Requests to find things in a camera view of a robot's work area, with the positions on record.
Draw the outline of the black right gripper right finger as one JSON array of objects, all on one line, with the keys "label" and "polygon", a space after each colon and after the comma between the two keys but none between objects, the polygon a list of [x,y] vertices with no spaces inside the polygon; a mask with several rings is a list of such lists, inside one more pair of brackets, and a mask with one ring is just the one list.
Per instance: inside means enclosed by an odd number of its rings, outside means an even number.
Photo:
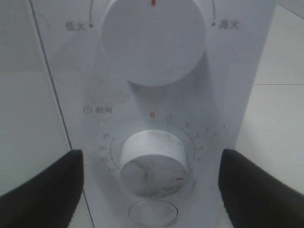
[{"label": "black right gripper right finger", "polygon": [[224,149],[218,187],[235,228],[302,228],[304,196],[238,151]]}]

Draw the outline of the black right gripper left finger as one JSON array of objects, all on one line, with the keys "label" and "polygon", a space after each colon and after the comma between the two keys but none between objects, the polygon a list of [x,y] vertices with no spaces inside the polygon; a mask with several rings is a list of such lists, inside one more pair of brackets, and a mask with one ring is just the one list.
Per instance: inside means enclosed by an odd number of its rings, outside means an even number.
[{"label": "black right gripper left finger", "polygon": [[83,152],[71,150],[0,198],[2,228],[67,228],[83,191]]}]

